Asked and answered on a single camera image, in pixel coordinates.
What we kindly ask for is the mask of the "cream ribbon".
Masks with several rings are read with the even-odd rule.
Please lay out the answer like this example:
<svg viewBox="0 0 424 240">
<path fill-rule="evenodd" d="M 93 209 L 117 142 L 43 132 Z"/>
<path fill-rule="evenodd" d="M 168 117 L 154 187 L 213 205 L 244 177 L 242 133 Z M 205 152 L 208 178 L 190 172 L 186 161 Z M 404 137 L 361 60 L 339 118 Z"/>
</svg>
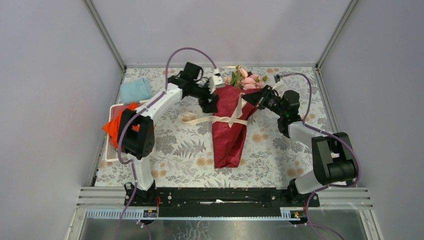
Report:
<svg viewBox="0 0 424 240">
<path fill-rule="evenodd" d="M 243 108 L 247 104 L 247 101 L 242 98 L 244 96 L 244 93 L 239 94 L 237 106 L 235 107 L 235 110 L 233 111 L 231 116 L 215 116 L 215 115 L 205 115 L 203 117 L 197 118 L 197 116 L 192 112 L 183 112 L 178 115 L 177 119 L 186 125 L 197 125 L 203 122 L 221 122 L 221 123 L 227 123 L 229 128 L 232 128 L 234 124 L 240 124 L 240 125 L 248 125 L 247 120 L 242 120 L 240 117 L 243 115 Z"/>
</svg>

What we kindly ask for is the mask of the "dark red wrapping paper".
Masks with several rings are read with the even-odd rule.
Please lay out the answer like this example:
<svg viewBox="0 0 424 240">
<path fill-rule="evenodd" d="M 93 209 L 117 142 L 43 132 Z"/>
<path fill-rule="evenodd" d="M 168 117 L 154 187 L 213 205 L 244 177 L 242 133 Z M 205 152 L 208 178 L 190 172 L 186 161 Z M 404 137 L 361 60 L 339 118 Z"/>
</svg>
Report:
<svg viewBox="0 0 424 240">
<path fill-rule="evenodd" d="M 227 85 L 215 91 L 218 96 L 217 119 L 212 124 L 212 144 L 215 168 L 237 168 L 247 135 L 247 120 L 257 108 L 242 98 L 259 92 L 259 88 L 241 89 Z"/>
</svg>

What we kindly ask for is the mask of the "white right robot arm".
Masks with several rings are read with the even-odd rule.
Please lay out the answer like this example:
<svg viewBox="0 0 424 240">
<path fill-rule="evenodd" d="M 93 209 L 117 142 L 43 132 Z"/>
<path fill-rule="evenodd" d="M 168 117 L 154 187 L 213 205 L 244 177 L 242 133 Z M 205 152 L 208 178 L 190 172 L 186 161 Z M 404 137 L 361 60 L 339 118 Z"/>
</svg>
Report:
<svg viewBox="0 0 424 240">
<path fill-rule="evenodd" d="M 306 145 L 312 154 L 312 170 L 290 181 L 287 201 L 301 205 L 307 194 L 325 187 L 341 186 L 341 182 L 358 179 L 360 166 L 344 132 L 329 133 L 306 124 L 300 114 L 300 95 L 287 90 L 282 96 L 266 85 L 258 92 L 244 94 L 242 98 L 259 110 L 268 109 L 278 115 L 280 133 Z"/>
</svg>

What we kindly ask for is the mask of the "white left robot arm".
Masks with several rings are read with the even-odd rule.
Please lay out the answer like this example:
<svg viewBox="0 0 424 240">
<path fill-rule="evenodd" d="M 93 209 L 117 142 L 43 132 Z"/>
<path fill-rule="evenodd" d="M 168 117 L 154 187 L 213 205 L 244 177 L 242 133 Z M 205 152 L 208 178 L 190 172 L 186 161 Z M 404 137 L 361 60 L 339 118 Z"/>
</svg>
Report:
<svg viewBox="0 0 424 240">
<path fill-rule="evenodd" d="M 218 68 L 210 77 L 203 77 L 203 69 L 187 62 L 184 69 L 168 77 L 166 86 L 152 99 L 135 110 L 125 109 L 120 117 L 118 131 L 118 160 L 130 164 L 137 188 L 136 199 L 144 206 L 152 204 L 155 192 L 151 189 L 154 178 L 151 174 L 150 154 L 155 147 L 155 124 L 175 103 L 185 97 L 198 100 L 205 114 L 218 111 L 219 96 L 214 92 L 224 87 L 225 80 Z"/>
</svg>

